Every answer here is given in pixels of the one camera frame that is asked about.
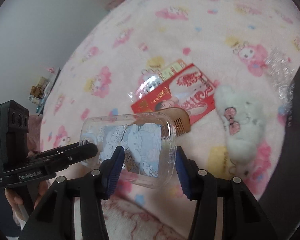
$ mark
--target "red printed illustration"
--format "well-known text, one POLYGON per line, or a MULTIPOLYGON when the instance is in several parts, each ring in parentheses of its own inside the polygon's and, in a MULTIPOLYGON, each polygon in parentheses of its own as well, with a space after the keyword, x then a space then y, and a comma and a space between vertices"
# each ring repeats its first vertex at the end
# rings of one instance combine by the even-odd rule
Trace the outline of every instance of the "red printed illustration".
POLYGON ((214 90, 213 83, 191 64, 138 100, 131 108, 134 113, 169 107, 183 108, 193 124, 215 108, 214 90))

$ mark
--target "pink bow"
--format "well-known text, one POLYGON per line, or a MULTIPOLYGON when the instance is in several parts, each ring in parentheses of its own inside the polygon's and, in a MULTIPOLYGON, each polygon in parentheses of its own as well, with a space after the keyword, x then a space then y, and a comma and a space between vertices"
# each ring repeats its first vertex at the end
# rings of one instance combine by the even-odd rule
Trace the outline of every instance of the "pink bow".
POLYGON ((230 135, 234 135, 236 132, 240 131, 240 124, 235 121, 233 118, 235 114, 237 113, 237 110, 234 107, 229 107, 225 110, 225 117, 229 120, 229 132, 230 135))

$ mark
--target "human hand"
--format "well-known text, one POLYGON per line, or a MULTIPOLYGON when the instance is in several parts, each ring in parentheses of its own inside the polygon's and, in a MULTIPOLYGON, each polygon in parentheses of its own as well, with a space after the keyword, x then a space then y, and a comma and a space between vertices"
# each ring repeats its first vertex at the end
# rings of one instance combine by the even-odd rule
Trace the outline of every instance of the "human hand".
MULTIPOLYGON (((34 203, 34 208, 36 208, 36 206, 38 205, 38 203, 40 202, 42 196, 47 192, 48 190, 48 183, 47 181, 41 181, 39 183, 39 187, 38 187, 38 197, 37 200, 34 203)), ((17 217, 25 220, 25 218, 23 217, 20 208, 18 207, 18 205, 23 205, 23 200, 22 198, 11 188, 5 188, 4 193, 6 195, 6 198, 12 208, 12 210, 16 213, 17 217)))

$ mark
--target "bubble wrap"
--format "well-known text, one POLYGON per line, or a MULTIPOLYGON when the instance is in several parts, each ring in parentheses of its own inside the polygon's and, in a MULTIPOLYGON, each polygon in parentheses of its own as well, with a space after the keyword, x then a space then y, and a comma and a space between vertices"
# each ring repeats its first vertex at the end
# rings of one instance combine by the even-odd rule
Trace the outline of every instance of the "bubble wrap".
POLYGON ((284 114, 287 114, 292 107, 294 88, 293 75, 288 66, 287 57, 278 48, 275 48, 266 60, 266 64, 268 66, 266 73, 282 102, 284 114))

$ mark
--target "cartoon character card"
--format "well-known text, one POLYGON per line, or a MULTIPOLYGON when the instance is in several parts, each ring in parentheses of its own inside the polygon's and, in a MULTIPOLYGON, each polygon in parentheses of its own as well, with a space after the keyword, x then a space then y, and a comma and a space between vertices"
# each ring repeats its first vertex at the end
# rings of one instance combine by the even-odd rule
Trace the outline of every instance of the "cartoon character card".
POLYGON ((183 108, 193 124, 215 108, 214 91, 215 87, 207 76, 190 64, 135 102, 131 108, 134 113, 183 108))
POLYGON ((111 158, 117 146, 124 148, 124 170, 158 177, 161 125, 145 123, 105 126, 100 162, 111 158))

